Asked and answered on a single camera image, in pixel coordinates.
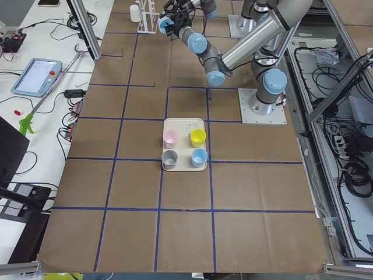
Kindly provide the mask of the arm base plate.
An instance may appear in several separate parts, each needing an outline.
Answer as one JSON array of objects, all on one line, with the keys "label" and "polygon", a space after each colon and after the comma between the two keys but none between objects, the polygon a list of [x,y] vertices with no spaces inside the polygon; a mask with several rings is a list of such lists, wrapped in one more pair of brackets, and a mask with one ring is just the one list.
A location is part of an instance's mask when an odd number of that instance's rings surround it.
[{"label": "arm base plate", "polygon": [[241,119],[243,124],[286,125],[286,116],[281,98],[273,104],[261,103],[256,96],[257,89],[238,88]]},{"label": "arm base plate", "polygon": [[262,22],[267,17],[267,14],[264,14],[256,22],[252,18],[245,18],[242,15],[229,15],[228,23],[230,28],[230,37],[232,38],[243,38],[247,36],[256,25]]}]

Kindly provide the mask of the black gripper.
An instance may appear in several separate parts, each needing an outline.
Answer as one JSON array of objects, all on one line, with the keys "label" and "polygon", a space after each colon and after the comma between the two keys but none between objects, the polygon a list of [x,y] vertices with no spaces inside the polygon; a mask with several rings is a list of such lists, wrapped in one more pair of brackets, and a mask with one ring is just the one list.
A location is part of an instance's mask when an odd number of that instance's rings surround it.
[{"label": "black gripper", "polygon": [[188,11],[194,8],[192,1],[187,0],[168,0],[163,6],[163,13],[176,13],[179,11]]},{"label": "black gripper", "polygon": [[191,27],[191,20],[187,13],[176,13],[173,16],[173,24],[170,27],[171,34],[178,35],[182,27]]}]

